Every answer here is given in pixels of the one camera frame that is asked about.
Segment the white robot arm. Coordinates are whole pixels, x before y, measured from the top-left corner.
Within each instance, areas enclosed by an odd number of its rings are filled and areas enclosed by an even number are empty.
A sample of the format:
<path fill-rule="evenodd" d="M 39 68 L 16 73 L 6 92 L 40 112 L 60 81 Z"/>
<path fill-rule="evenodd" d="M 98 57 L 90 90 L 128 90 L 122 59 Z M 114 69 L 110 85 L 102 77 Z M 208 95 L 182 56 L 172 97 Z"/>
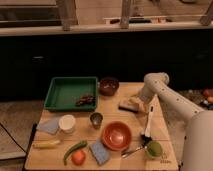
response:
<path fill-rule="evenodd" d="M 165 72 L 148 73 L 139 99 L 148 104 L 157 95 L 186 122 L 186 138 L 180 171 L 213 171 L 213 110 L 204 110 L 168 87 Z"/>

